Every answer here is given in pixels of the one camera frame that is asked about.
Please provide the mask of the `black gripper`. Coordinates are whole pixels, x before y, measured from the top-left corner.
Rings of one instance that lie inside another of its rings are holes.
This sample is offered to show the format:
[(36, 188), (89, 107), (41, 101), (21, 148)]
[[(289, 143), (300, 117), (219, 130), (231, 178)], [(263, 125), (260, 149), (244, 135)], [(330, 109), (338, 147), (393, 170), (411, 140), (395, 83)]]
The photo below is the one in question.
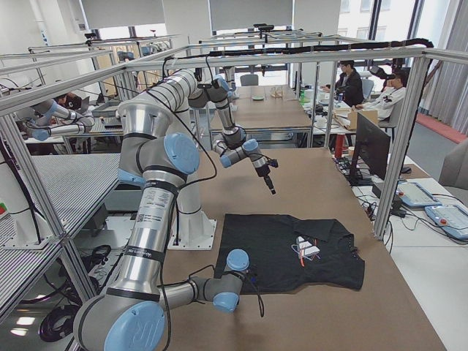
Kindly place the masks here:
[(271, 194), (274, 195), (276, 194), (276, 190), (274, 188), (273, 181), (269, 176), (270, 167), (278, 167), (277, 159), (266, 159), (265, 157), (260, 157), (254, 161), (254, 168), (258, 176), (265, 179), (267, 187), (270, 189)]

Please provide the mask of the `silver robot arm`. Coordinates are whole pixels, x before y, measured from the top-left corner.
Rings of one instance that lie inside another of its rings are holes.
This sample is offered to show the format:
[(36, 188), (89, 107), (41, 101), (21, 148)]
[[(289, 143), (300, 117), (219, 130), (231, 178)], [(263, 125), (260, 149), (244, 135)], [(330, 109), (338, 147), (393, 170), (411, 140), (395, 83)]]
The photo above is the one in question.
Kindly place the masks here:
[(211, 82), (201, 83), (193, 71), (180, 69), (122, 102), (118, 115), (124, 124), (125, 137), (162, 137), (167, 142), (169, 134), (183, 132), (194, 139), (189, 122), (183, 120), (182, 114), (190, 108), (205, 107), (209, 102), (214, 103), (222, 122), (222, 134), (215, 139), (213, 147), (223, 167), (250, 159), (258, 176), (274, 195), (276, 190), (269, 174), (270, 168), (277, 167), (278, 163), (262, 153), (255, 139), (247, 140), (244, 128), (235, 123), (229, 86), (223, 77), (217, 75)]
[(119, 176), (142, 181), (143, 195), (116, 280), (76, 314), (73, 333), (85, 350), (155, 350), (170, 335), (171, 309), (207, 301), (234, 312), (249, 267), (242, 249), (231, 251), (218, 279), (192, 277), (181, 284), (162, 280), (176, 200), (199, 167), (193, 139), (171, 133), (172, 108), (125, 102)]

